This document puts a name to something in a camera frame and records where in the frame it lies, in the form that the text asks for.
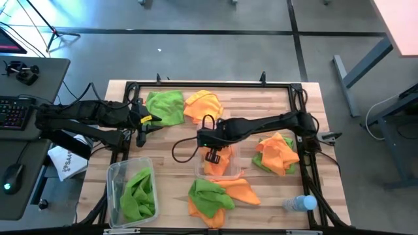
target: orange cloth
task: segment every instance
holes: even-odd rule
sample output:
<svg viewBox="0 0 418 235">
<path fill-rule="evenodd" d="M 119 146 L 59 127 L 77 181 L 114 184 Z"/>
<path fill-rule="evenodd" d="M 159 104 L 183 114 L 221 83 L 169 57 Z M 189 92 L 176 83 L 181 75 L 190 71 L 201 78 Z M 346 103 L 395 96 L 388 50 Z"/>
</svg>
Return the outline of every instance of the orange cloth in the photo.
<svg viewBox="0 0 418 235">
<path fill-rule="evenodd" d="M 221 117 L 223 107 L 215 94 L 201 90 L 190 96 L 184 104 L 184 114 L 193 118 L 193 123 L 198 124 L 206 114 L 214 119 Z"/>
<path fill-rule="evenodd" d="M 226 189 L 225 193 L 233 199 L 253 205 L 261 203 L 249 183 L 244 179 L 214 181 L 214 183 Z"/>
<path fill-rule="evenodd" d="M 279 176 L 286 174 L 290 164 L 299 162 L 298 155 L 286 144 L 280 133 L 260 142 L 255 150 L 263 152 L 261 163 Z"/>
<path fill-rule="evenodd" d="M 201 147 L 199 148 L 199 151 L 204 159 L 206 154 L 210 151 L 210 148 Z M 229 165 L 229 158 L 233 155 L 233 148 L 231 146 L 227 146 L 221 149 L 221 151 L 217 151 L 216 154 L 221 157 L 218 164 L 210 163 L 204 160 L 203 172 L 211 176 L 223 176 L 223 173 L 225 173 L 225 170 Z"/>
<path fill-rule="evenodd" d="M 200 217 L 203 222 L 208 225 L 209 228 L 220 228 L 225 222 L 225 208 L 220 208 L 213 218 L 208 218 L 203 213 L 201 213 L 189 198 L 189 214 L 191 216 Z"/>
</svg>

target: desk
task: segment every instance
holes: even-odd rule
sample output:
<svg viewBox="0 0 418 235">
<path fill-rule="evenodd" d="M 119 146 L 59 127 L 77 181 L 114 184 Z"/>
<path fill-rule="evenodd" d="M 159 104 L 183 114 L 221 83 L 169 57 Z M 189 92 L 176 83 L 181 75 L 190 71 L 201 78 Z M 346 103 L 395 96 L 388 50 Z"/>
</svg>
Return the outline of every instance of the desk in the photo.
<svg viewBox="0 0 418 235">
<path fill-rule="evenodd" d="M 14 78 L 0 77 L 0 95 L 17 96 L 21 93 L 36 95 L 53 102 L 69 67 L 68 59 L 49 59 L 32 57 L 1 56 L 0 61 L 23 61 L 26 65 L 38 65 L 40 69 L 39 79 L 27 86 Z M 35 116 L 32 115 L 27 129 L 36 129 Z M 15 163 L 26 141 L 0 140 L 0 177 L 6 168 Z M 0 219 L 18 220 L 24 214 L 27 201 L 31 196 L 33 186 L 39 175 L 39 170 L 44 162 L 46 153 L 50 147 L 48 140 L 36 140 L 30 143 L 22 155 L 20 162 L 25 165 L 22 180 L 22 188 L 14 195 L 6 195 L 0 190 Z"/>
<path fill-rule="evenodd" d="M 106 100 L 122 101 L 125 80 L 109 81 Z M 318 83 L 304 83 L 303 88 L 308 92 L 309 101 L 306 105 L 320 122 L 321 130 L 328 131 L 328 122 L 319 90 Z M 199 87 L 146 87 L 140 88 L 140 97 L 146 99 L 150 91 L 168 91 L 179 89 L 184 98 L 190 97 Z M 244 117 L 249 119 L 263 118 L 290 111 L 289 97 L 286 90 L 280 88 L 227 88 L 206 87 L 205 89 L 217 94 L 224 106 L 224 117 Z M 294 138 L 288 130 L 282 130 L 283 136 Z M 261 200 L 260 206 L 250 206 L 236 201 L 236 208 L 227 212 L 223 228 L 309 228 L 306 213 L 287 213 L 280 206 L 283 199 L 303 194 L 300 170 L 286 177 L 278 177 L 258 169 L 251 163 L 255 155 L 255 146 L 259 138 L 272 136 L 274 132 L 255 134 L 241 142 L 241 165 L 244 177 Z M 153 161 L 155 180 L 160 207 L 159 217 L 142 227 L 182 227 L 206 228 L 206 225 L 196 217 L 191 217 L 187 210 L 187 192 L 195 179 L 193 171 L 194 160 L 180 164 L 171 157 L 173 144 L 182 138 L 196 135 L 196 125 L 185 117 L 185 123 L 149 134 L 143 148 L 137 148 L 135 138 L 131 143 L 129 158 L 149 157 Z M 186 147 L 178 148 L 176 152 L 180 160 L 187 158 L 193 152 L 194 142 Z M 335 157 L 334 150 L 329 146 L 322 146 L 323 151 Z M 103 195 L 106 183 L 106 170 L 111 153 L 100 151 L 89 160 L 89 166 L 78 202 L 79 220 L 86 217 Z M 325 157 L 317 156 L 317 166 L 321 180 L 323 196 L 340 218 L 350 223 L 344 197 L 344 191 L 338 167 Z"/>
<path fill-rule="evenodd" d="M 334 55 L 332 60 L 337 68 L 342 91 L 352 117 L 358 117 L 360 113 L 349 88 L 392 51 L 393 45 L 401 57 L 418 56 L 418 31 L 412 26 L 418 24 L 418 1 L 371 1 L 375 11 L 385 23 L 387 36 L 348 73 L 339 55 Z"/>
</svg>

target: green cloth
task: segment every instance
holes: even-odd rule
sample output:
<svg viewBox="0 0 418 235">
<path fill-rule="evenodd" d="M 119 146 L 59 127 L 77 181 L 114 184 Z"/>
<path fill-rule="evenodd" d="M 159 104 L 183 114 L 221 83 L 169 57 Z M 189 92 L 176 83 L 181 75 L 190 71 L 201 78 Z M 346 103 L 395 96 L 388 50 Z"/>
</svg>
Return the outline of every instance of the green cloth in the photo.
<svg viewBox="0 0 418 235">
<path fill-rule="evenodd" d="M 196 208 L 208 218 L 213 218 L 220 208 L 234 209 L 232 198 L 225 189 L 208 180 L 197 179 L 189 190 L 189 197 Z"/>
<path fill-rule="evenodd" d="M 148 111 L 162 121 L 147 122 L 151 125 L 171 126 L 184 123 L 184 99 L 181 91 L 150 92 L 146 98 Z"/>
<path fill-rule="evenodd" d="M 151 168 L 142 169 L 126 183 L 120 205 L 126 220 L 130 222 L 143 220 L 155 214 Z"/>
<path fill-rule="evenodd" d="M 286 138 L 286 137 L 283 137 L 283 139 L 285 140 L 286 144 L 287 144 L 290 148 L 293 148 L 293 140 L 292 140 L 291 138 Z M 267 171 L 267 172 L 271 172 L 271 170 L 270 170 L 269 168 L 265 167 L 265 166 L 261 163 L 261 161 L 262 161 L 262 160 L 263 160 L 263 154 L 262 154 L 261 152 L 259 152 L 259 153 L 257 153 L 257 154 L 253 157 L 252 162 L 253 162 L 256 166 L 258 166 L 259 168 L 261 168 L 261 169 L 263 169 L 263 170 L 265 170 L 265 171 Z M 294 164 L 294 163 L 290 164 L 289 169 L 287 169 L 287 170 L 285 170 L 285 171 L 286 171 L 286 174 L 293 174 L 293 173 L 295 173 L 295 171 L 296 171 L 296 166 L 295 166 L 295 164 Z"/>
</svg>

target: butcher block tabletop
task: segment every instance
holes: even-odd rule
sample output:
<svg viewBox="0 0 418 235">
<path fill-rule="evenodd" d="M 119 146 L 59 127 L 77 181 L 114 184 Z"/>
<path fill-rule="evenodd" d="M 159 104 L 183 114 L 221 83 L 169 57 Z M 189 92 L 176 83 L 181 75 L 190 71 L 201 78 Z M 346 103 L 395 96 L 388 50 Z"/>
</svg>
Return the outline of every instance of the butcher block tabletop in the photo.
<svg viewBox="0 0 418 235">
<path fill-rule="evenodd" d="M 121 102 L 126 82 L 127 80 L 109 81 L 105 100 Z M 309 97 L 306 104 L 307 112 L 318 119 L 319 132 L 329 131 L 319 84 L 302 83 L 302 87 Z M 283 88 L 141 86 L 140 97 L 146 100 L 151 91 L 180 90 L 186 100 L 202 89 L 217 95 L 224 107 L 222 118 L 256 119 L 290 112 L 289 96 L 287 90 Z M 152 160 L 156 181 L 154 187 L 157 190 L 159 203 L 158 218 L 152 222 L 141 224 L 141 227 L 207 227 L 200 218 L 190 216 L 187 207 L 188 191 L 196 179 L 194 167 L 197 158 L 188 163 L 177 163 L 171 156 L 173 144 L 183 138 L 196 136 L 196 130 L 197 126 L 192 123 L 190 117 L 186 116 L 184 124 L 164 127 L 162 130 L 148 134 L 147 141 L 142 148 L 136 147 L 136 133 L 133 135 L 129 159 L 149 157 Z M 289 130 L 278 132 L 284 137 L 295 138 Z M 256 154 L 255 146 L 258 140 L 268 138 L 274 133 L 272 131 L 255 134 L 240 142 L 240 164 L 244 171 L 242 178 L 249 182 L 261 204 L 252 206 L 235 200 L 235 209 L 227 211 L 223 228 L 309 228 L 306 212 L 287 212 L 281 206 L 284 199 L 303 195 L 299 165 L 297 165 L 294 174 L 281 177 L 265 172 L 251 163 L 251 158 Z M 321 147 L 323 153 L 335 158 L 333 147 L 324 144 Z M 195 141 L 183 143 L 176 148 L 176 155 L 179 156 L 179 160 L 186 160 L 195 148 Z M 106 185 L 106 170 L 111 154 L 111 151 L 103 149 L 89 160 L 77 207 L 79 221 L 86 217 L 103 195 Z M 338 167 L 321 154 L 317 154 L 317 167 L 323 196 L 340 219 L 350 224 Z M 317 209 L 314 213 L 319 223 Z"/>
</svg>

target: concrete floor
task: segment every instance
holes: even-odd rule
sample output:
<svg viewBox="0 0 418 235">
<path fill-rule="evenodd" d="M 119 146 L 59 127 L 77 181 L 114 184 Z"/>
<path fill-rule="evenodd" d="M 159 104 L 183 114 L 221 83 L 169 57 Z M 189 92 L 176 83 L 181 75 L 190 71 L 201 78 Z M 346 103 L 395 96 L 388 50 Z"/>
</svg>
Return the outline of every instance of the concrete floor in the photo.
<svg viewBox="0 0 418 235">
<path fill-rule="evenodd" d="M 300 31 L 383 32 L 369 1 L 332 0 L 327 7 L 321 2 L 293 0 Z M 228 4 L 228 0 L 153 0 L 145 8 L 134 0 L 38 0 L 34 4 L 51 24 L 63 27 L 291 30 L 286 0 L 239 0 L 237 6 Z M 0 20 L 30 25 L 12 1 L 5 12 L 12 18 L 0 16 Z M 44 25 L 40 19 L 35 21 Z M 17 30 L 38 48 L 44 48 L 33 28 Z M 57 50 L 52 57 L 71 60 L 65 81 L 75 94 L 80 94 L 88 82 L 94 82 L 104 97 L 109 79 L 154 79 L 157 72 L 172 80 L 257 80 L 264 70 L 269 81 L 300 81 L 292 36 L 84 34 L 79 39 L 62 39 L 54 42 L 52 48 Z M 418 59 L 400 59 L 393 51 L 353 86 L 362 114 L 357 119 L 349 116 L 331 63 L 332 56 L 339 54 L 349 70 L 379 39 L 301 37 L 300 41 L 308 80 L 321 85 L 330 128 L 343 132 L 336 156 L 352 224 L 416 234 L 418 187 L 383 189 L 382 184 L 398 180 L 398 174 L 385 143 L 369 137 L 359 123 L 373 104 L 417 83 Z M 59 95 L 63 102 L 72 101 L 64 87 Z M 28 206 L 20 221 L 0 221 L 0 230 L 71 224 L 81 184 L 80 180 L 48 180 L 42 197 L 54 202 L 54 206 L 42 212 Z"/>
</svg>

